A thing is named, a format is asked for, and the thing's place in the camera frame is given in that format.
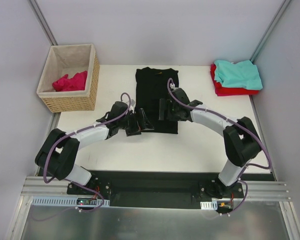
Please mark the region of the black t shirt with flower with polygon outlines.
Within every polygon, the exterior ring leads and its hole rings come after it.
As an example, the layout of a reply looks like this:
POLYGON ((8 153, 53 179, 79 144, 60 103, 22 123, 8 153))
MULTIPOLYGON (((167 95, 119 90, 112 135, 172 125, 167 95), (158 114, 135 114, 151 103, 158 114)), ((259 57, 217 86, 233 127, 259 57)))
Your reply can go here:
POLYGON ((135 73, 136 107, 144 110, 146 117, 154 127, 152 130, 154 133, 178 133, 178 123, 176 121, 159 120, 160 99, 166 99, 169 95, 167 82, 170 78, 178 87, 178 71, 172 68, 145 67, 137 69, 135 73))

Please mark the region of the red t shirt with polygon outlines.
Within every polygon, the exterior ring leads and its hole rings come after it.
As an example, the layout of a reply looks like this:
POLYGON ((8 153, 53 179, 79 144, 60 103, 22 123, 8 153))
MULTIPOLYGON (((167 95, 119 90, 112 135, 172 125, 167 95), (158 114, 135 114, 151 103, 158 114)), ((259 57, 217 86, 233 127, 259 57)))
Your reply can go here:
POLYGON ((248 90, 245 88, 226 88, 221 85, 221 83, 215 80, 215 71, 217 67, 213 63, 210 65, 210 76, 212 79, 212 83, 214 85, 215 94, 218 97, 227 97, 227 96, 242 96, 242 95, 257 95, 259 90, 248 90))

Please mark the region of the teal t shirt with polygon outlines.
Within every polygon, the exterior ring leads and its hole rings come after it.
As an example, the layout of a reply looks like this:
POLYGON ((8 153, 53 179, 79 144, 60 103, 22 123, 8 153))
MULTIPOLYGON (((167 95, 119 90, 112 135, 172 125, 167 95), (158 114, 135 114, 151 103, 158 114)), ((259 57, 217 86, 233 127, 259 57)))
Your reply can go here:
POLYGON ((231 63, 215 60, 214 80, 224 88, 243 88, 251 91, 263 89, 258 67, 250 60, 231 63))

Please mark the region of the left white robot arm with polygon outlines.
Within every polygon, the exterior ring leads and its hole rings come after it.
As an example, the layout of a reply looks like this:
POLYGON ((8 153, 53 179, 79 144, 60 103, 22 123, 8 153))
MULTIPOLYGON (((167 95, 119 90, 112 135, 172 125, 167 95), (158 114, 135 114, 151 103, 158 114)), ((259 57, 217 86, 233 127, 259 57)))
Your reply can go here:
POLYGON ((35 164, 51 179, 68 180, 89 195, 97 190, 96 177, 87 169, 75 164, 79 150, 99 141, 105 141, 124 130, 126 136, 140 135, 154 126, 143 108, 130 109, 130 105, 116 101, 111 110, 92 125, 65 132, 53 129, 35 157, 35 164))

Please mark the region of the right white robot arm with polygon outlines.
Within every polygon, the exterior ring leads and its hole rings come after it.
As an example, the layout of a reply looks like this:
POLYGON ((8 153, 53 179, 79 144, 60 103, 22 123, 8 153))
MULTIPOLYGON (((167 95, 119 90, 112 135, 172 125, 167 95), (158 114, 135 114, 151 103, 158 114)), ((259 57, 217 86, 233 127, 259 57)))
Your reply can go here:
POLYGON ((205 188, 205 193, 212 198, 221 199, 231 194, 246 165, 262 150, 250 118, 228 118, 208 109, 199 100, 190 101, 182 88, 169 89, 168 97, 159 100, 158 119, 200 124, 223 137, 227 161, 216 179, 205 188))

